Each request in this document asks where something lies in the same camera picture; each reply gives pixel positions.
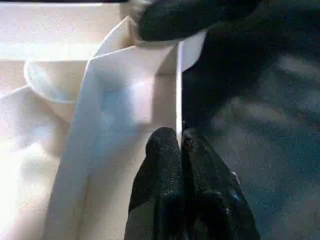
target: white cardboard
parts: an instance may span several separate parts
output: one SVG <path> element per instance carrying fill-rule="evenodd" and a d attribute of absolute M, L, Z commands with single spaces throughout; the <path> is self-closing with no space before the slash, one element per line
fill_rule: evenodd
<path fill-rule="evenodd" d="M 149 136 L 159 127 L 181 131 L 182 58 L 176 74 L 157 74 L 170 51 L 174 46 L 131 46 L 90 61 L 44 239 L 123 238 L 133 178 Z"/>

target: white surface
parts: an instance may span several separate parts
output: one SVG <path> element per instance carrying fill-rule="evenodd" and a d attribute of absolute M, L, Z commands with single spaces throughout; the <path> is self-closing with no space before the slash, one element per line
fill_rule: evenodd
<path fill-rule="evenodd" d="M 0 59 L 87 60 L 125 4 L 0 3 Z"/>
<path fill-rule="evenodd" d="M 0 98 L 26 84 L 24 61 L 0 60 Z"/>
<path fill-rule="evenodd" d="M 0 113 L 0 239 L 40 240 L 69 125 L 28 87 Z"/>

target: gloved hand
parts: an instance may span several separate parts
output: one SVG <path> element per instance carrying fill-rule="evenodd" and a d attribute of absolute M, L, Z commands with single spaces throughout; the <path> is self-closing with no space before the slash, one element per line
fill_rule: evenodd
<path fill-rule="evenodd" d="M 244 18 L 261 0 L 132 0 L 131 18 L 145 41 L 189 37 L 218 21 Z"/>
<path fill-rule="evenodd" d="M 236 177 L 195 129 L 160 128 L 132 188 L 126 240 L 258 240 Z"/>

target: finger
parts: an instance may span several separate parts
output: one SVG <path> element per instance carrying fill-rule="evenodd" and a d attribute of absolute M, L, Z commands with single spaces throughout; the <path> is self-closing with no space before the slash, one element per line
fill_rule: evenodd
<path fill-rule="evenodd" d="M 135 0 L 138 34 L 145 41 L 189 37 L 221 20 L 246 17 L 258 0 Z"/>
<path fill-rule="evenodd" d="M 146 144 L 146 157 L 133 182 L 126 240 L 167 240 L 181 235 L 184 186 L 176 133 L 156 130 Z"/>

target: black glove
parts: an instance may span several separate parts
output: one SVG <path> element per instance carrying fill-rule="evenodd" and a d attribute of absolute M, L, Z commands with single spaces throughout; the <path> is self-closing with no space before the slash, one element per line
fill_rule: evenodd
<path fill-rule="evenodd" d="M 236 175 L 196 129 L 183 132 L 182 165 L 189 239 L 260 239 Z"/>
<path fill-rule="evenodd" d="M 260 0 L 133 0 L 131 17 L 145 41 L 189 37 L 218 21 L 244 18 Z"/>
<path fill-rule="evenodd" d="M 148 140 L 134 179 L 125 240 L 181 239 L 184 185 L 176 133 L 159 128 Z"/>
<path fill-rule="evenodd" d="M 160 128 L 133 183 L 126 240 L 258 240 L 239 183 L 204 137 Z"/>

